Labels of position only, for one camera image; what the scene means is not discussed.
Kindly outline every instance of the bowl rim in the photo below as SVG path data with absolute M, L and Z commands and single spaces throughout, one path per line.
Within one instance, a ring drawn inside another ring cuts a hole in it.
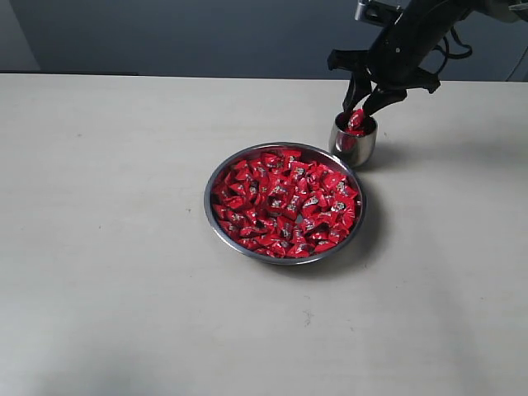
M 311 150 L 315 151 L 319 154 L 324 155 L 325 157 L 328 157 L 332 159 L 335 163 L 338 163 L 343 168 L 346 169 L 347 175 L 352 177 L 354 181 L 357 184 L 358 187 L 358 193 L 361 198 L 361 212 L 359 219 L 356 221 L 354 226 L 352 227 L 351 232 L 348 234 L 348 236 L 343 239 L 340 243 L 337 244 L 336 247 L 333 247 L 326 252 L 321 252 L 319 254 L 309 256 L 309 257 L 300 257 L 300 258 L 279 258 L 279 257 L 268 257 L 264 256 L 262 254 L 255 253 L 249 249 L 246 249 L 245 247 L 239 245 L 238 243 L 234 242 L 226 233 L 222 230 L 220 225 L 218 224 L 215 214 L 213 213 L 213 209 L 211 207 L 211 190 L 213 187 L 213 183 L 215 182 L 216 178 L 222 172 L 225 167 L 227 167 L 232 161 L 237 159 L 238 157 L 250 153 L 251 151 L 255 149 L 278 149 L 278 148 L 300 148 L 305 150 Z M 338 252 L 339 250 L 343 249 L 357 234 L 357 231 L 361 227 L 363 220 L 365 218 L 365 212 L 367 208 L 367 199 L 366 194 L 363 189 L 363 185 L 361 184 L 360 179 L 357 177 L 356 172 L 354 172 L 346 163 L 344 163 L 341 159 L 336 157 L 335 155 L 330 154 L 329 152 L 322 150 L 320 148 L 310 146 L 308 144 L 302 144 L 302 143 L 292 143 L 292 142 L 271 142 L 271 143 L 262 143 L 262 144 L 256 144 L 248 148 L 244 148 L 242 150 L 237 151 L 235 154 L 229 156 L 226 158 L 211 174 L 209 180 L 207 181 L 207 185 L 205 187 L 204 191 L 204 209 L 205 209 L 205 215 L 207 217 L 207 220 L 209 221 L 209 224 L 211 228 L 214 230 L 214 232 L 222 239 L 225 243 L 227 243 L 231 248 L 236 250 L 239 253 L 242 253 L 245 256 L 267 262 L 270 264 L 275 264 L 279 266 L 297 266 L 300 264 L 308 264 L 309 262 L 316 262 L 318 260 L 323 260 L 324 258 Z

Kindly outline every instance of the stainless steel cup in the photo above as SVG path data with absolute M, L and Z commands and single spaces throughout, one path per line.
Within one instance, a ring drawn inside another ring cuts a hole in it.
M 365 134 L 353 135 L 345 132 L 348 120 L 343 113 L 338 114 L 334 120 L 328 141 L 328 151 L 340 158 L 349 167 L 363 165 L 374 151 L 378 125 L 373 118 L 364 122 Z

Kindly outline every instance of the table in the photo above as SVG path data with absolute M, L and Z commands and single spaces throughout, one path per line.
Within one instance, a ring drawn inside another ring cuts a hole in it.
M 326 148 L 345 81 L 0 75 L 0 393 L 524 394 L 528 84 L 377 115 L 364 226 L 278 267 L 207 224 L 249 145 Z

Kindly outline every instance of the wall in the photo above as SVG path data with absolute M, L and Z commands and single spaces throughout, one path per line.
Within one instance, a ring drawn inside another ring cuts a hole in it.
M 47 71 L 264 78 L 347 78 L 328 72 L 332 48 L 365 49 L 380 29 L 355 22 L 355 0 L 12 0 Z M 528 23 L 479 14 L 461 22 L 470 59 L 444 79 L 503 80 L 527 44 Z M 434 70 L 438 55 L 427 60 Z M 528 62 L 516 77 L 522 79 Z
M 0 70 L 38 68 L 9 0 L 0 0 Z

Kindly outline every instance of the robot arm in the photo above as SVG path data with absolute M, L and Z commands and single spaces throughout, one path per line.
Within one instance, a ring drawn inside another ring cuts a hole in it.
M 528 21 L 526 0 L 411 0 L 407 8 L 390 6 L 375 0 L 358 0 L 358 21 L 382 26 L 383 30 L 368 50 L 333 50 L 328 68 L 351 72 L 351 81 L 343 102 L 350 116 L 361 99 L 365 116 L 407 97 L 407 90 L 421 87 L 433 93 L 440 81 L 437 73 L 419 68 L 423 59 L 472 11 L 485 13 L 500 21 Z M 445 56 L 462 58 L 466 54 Z

